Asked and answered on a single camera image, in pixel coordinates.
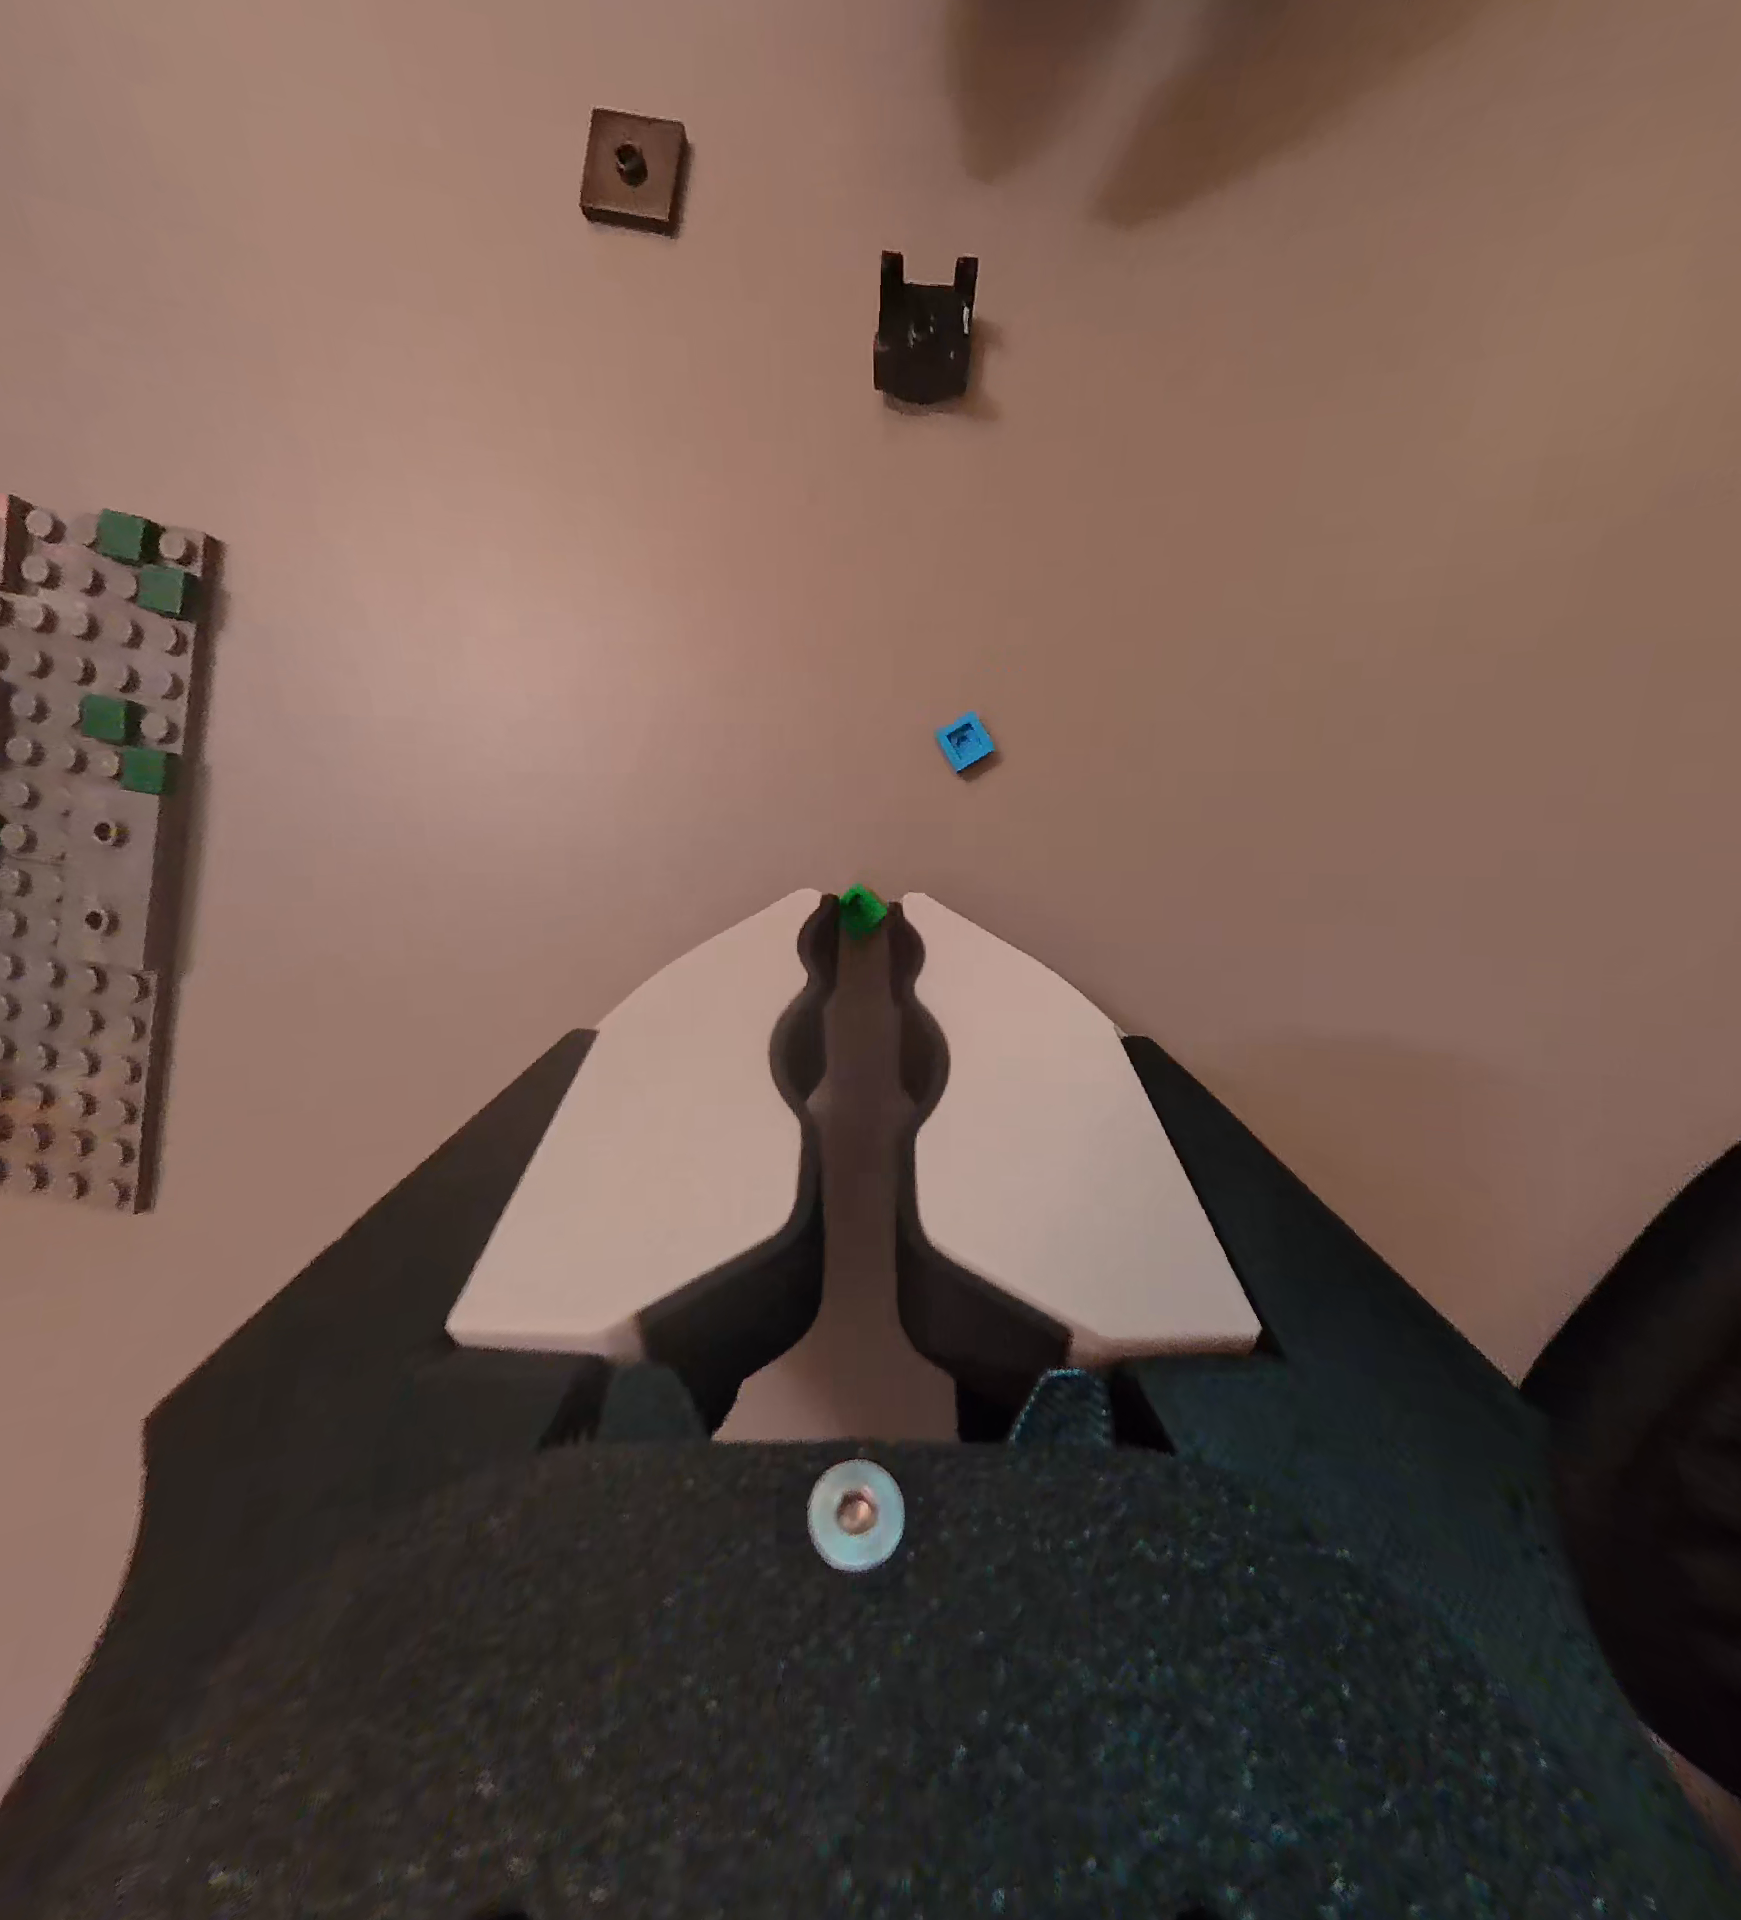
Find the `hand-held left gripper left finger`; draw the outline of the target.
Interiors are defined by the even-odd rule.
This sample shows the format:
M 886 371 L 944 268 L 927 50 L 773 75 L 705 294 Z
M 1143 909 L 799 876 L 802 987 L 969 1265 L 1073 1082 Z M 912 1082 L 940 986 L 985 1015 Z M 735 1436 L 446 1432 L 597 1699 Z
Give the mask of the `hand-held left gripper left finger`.
M 837 936 L 837 899 L 799 889 L 618 1001 L 446 1316 L 456 1347 L 654 1364 L 718 1428 L 809 1332 Z

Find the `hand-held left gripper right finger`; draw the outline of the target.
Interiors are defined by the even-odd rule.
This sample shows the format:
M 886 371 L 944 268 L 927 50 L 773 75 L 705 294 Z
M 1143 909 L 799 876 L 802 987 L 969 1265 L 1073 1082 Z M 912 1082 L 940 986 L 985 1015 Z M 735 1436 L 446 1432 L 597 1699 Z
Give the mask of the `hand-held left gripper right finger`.
M 1255 1350 L 1259 1314 L 1114 1022 L 931 896 L 886 931 L 912 1105 L 897 1307 L 920 1356 L 1006 1422 L 1053 1370 Z

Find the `black clip toy brick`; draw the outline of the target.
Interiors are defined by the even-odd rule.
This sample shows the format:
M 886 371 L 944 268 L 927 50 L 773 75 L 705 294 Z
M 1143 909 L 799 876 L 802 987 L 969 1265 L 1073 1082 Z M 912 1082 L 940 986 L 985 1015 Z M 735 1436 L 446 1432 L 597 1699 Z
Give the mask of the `black clip toy brick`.
M 948 284 L 915 284 L 902 254 L 882 254 L 872 379 L 884 402 L 937 409 L 967 400 L 976 291 L 976 256 L 958 257 Z

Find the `grey desk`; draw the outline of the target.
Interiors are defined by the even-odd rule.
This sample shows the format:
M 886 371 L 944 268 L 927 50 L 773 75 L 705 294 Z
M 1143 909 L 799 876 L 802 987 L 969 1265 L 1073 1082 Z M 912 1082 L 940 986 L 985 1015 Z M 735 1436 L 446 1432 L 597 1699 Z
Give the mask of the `grey desk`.
M 0 1794 L 145 1413 L 794 888 L 1046 962 L 1506 1372 L 1741 1137 L 1741 5 L 0 5 L 0 491 L 224 550 L 156 1206 L 0 1194 Z

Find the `grey toy brick cliff model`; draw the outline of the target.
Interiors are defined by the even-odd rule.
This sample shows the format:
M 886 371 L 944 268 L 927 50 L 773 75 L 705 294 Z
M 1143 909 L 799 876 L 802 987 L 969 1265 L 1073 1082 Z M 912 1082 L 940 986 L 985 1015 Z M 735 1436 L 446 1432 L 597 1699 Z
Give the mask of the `grey toy brick cliff model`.
M 220 545 L 0 493 L 0 1192 L 151 1206 Z

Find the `dark grey square brick plate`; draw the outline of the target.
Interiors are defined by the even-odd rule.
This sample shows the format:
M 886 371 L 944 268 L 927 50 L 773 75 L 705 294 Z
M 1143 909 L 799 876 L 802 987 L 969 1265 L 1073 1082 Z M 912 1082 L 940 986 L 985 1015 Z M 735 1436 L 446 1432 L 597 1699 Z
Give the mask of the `dark grey square brick plate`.
M 578 210 L 594 224 L 672 238 L 681 216 L 687 158 L 683 120 L 591 108 Z

